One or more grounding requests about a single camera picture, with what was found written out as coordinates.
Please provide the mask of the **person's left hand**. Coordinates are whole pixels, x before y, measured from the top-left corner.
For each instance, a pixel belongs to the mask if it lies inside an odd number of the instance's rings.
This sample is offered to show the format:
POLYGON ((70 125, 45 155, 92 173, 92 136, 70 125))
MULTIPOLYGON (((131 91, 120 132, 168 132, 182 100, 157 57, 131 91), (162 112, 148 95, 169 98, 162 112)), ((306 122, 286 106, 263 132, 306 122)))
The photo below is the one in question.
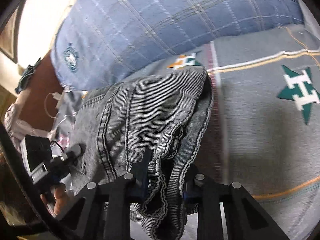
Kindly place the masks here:
POLYGON ((53 192, 50 194, 41 194, 40 198, 53 217, 58 215, 71 199, 64 183, 55 185, 53 192))

